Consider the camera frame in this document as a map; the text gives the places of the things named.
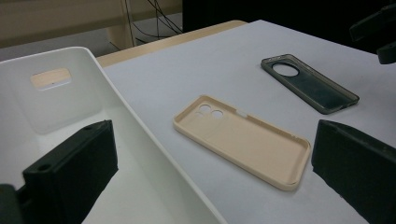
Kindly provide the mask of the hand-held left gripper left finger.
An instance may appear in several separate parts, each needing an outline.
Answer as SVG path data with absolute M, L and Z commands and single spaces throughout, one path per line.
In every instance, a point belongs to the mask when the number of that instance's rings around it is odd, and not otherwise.
M 28 224 L 81 224 L 117 171 L 112 122 L 80 129 L 22 172 L 25 220 Z

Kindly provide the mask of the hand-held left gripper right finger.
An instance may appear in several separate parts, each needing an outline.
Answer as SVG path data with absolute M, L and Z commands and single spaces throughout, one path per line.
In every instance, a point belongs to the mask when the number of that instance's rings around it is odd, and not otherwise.
M 370 224 L 396 224 L 396 148 L 322 119 L 311 164 L 314 173 Z

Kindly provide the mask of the white plastic bin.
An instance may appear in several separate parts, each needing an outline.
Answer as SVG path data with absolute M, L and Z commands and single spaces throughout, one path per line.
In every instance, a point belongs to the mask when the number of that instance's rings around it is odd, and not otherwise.
M 119 170 L 83 224 L 227 224 L 81 47 L 0 62 L 0 184 L 20 188 L 25 168 L 103 120 Z

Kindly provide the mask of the dark translucent phone case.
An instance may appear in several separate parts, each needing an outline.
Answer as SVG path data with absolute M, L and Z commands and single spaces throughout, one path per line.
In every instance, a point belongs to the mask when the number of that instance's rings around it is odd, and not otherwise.
M 275 70 L 286 65 L 297 71 L 295 76 L 282 75 Z M 355 105 L 360 97 L 347 90 L 291 54 L 262 59 L 262 69 L 282 85 L 315 108 L 329 115 Z

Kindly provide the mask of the beige phone case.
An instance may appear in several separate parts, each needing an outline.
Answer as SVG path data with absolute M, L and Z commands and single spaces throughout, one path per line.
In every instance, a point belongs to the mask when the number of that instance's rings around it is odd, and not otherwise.
M 174 128 L 272 186 L 290 191 L 301 181 L 309 142 L 207 95 L 174 116 Z

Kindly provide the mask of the dark curtain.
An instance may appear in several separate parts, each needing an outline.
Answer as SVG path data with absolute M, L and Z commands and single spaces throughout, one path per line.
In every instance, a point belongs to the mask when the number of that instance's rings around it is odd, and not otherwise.
M 268 21 L 374 53 L 396 41 L 396 22 L 359 41 L 349 28 L 396 0 L 182 0 L 185 32 L 226 21 Z

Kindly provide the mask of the light wooden bench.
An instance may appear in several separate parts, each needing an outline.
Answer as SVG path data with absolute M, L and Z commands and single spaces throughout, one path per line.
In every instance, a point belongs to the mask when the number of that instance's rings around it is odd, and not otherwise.
M 182 0 L 0 0 L 0 48 L 105 28 L 119 49 L 136 45 L 132 23 L 182 11 Z

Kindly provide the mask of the white table cover sheet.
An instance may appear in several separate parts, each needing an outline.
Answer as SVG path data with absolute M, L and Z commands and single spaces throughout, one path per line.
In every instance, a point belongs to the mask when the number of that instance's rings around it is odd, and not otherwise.
M 359 102 L 332 120 L 396 147 L 396 64 L 374 54 L 266 21 L 202 37 L 128 61 L 106 74 L 146 128 L 216 206 L 228 224 L 367 224 L 306 169 L 294 191 L 277 189 L 178 133 L 173 118 L 209 95 L 307 140 L 321 115 L 262 70 L 291 54 L 354 92 Z

